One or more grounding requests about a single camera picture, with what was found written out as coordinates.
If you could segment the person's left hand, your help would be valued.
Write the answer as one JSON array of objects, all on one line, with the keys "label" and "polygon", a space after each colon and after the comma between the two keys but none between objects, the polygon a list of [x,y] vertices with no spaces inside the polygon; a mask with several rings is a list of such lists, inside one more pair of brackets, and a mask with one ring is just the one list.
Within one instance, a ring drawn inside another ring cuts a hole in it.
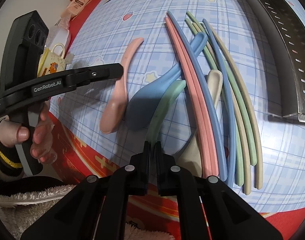
[{"label": "person's left hand", "polygon": [[[57,154],[52,149],[54,124],[49,117],[50,101],[43,104],[40,112],[39,122],[34,128],[33,144],[30,154],[42,164],[52,164],[57,160]],[[28,128],[4,119],[0,122],[0,142],[8,148],[20,145],[30,138]]]}]

